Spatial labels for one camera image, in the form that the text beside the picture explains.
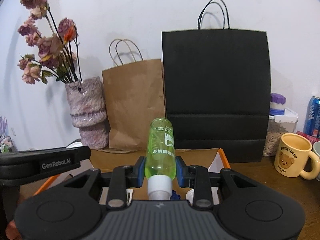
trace cardboard box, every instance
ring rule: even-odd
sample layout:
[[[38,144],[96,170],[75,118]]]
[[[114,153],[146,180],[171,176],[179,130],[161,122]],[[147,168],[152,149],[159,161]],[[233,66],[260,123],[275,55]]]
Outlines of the cardboard box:
[[[82,167],[73,171],[65,172],[58,176],[49,178],[42,187],[36,192],[36,194],[43,190],[53,187],[57,183],[62,182],[65,178],[72,174],[73,176],[81,173],[84,170],[91,168],[92,166],[101,170],[101,172],[110,172],[115,167],[121,165],[134,165],[140,156],[145,156],[145,150],[91,150],[91,163],[82,163]],[[199,165],[208,168],[210,172],[220,172],[222,168],[230,168],[228,160],[222,149],[204,149],[204,150],[175,150],[175,155],[180,155],[186,165]],[[185,199],[186,193],[190,188],[180,188],[178,186],[177,179],[172,182],[172,189],[181,196],[181,199]],[[147,179],[143,181],[141,188],[133,188],[133,199],[147,200]]]

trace yellow mug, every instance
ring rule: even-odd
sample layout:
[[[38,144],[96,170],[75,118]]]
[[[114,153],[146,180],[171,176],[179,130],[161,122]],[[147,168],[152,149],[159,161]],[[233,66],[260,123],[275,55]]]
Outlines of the yellow mug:
[[[284,176],[294,178],[299,175],[314,179],[320,172],[320,159],[312,150],[312,144],[303,136],[285,133],[281,136],[275,159],[276,170]],[[312,160],[312,171],[304,171],[308,158]]]

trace bear illustration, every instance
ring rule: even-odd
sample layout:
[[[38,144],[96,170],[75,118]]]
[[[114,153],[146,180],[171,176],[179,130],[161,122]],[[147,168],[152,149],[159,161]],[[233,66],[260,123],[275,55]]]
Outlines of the bear illustration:
[[[279,157],[279,163],[282,168],[287,169],[291,166],[291,164],[294,164],[294,158],[290,158],[288,155],[281,152]]]

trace butterbear text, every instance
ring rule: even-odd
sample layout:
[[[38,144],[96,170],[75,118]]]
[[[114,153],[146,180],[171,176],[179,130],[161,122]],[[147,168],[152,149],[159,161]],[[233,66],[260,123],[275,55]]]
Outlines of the butterbear text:
[[[287,150],[288,152],[290,152],[293,155],[293,157],[297,158],[296,154],[291,149],[289,149],[287,147],[281,147],[281,150]]]

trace white cup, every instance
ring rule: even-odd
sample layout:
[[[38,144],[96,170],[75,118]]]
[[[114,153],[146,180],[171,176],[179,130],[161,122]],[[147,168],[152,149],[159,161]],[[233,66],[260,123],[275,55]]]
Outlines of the white cup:
[[[312,151],[319,156],[320,158],[320,142],[315,142],[313,144],[313,147],[312,147]],[[318,176],[316,177],[316,180],[317,181],[320,181],[320,173],[318,174]]]
[[[213,204],[217,205],[219,204],[219,199],[218,199],[218,188],[217,187],[212,187],[211,188],[212,192],[212,198],[213,198]],[[186,199],[189,200],[190,204],[192,205],[193,203],[193,194],[195,193],[194,189],[191,189],[187,192],[186,194]]]

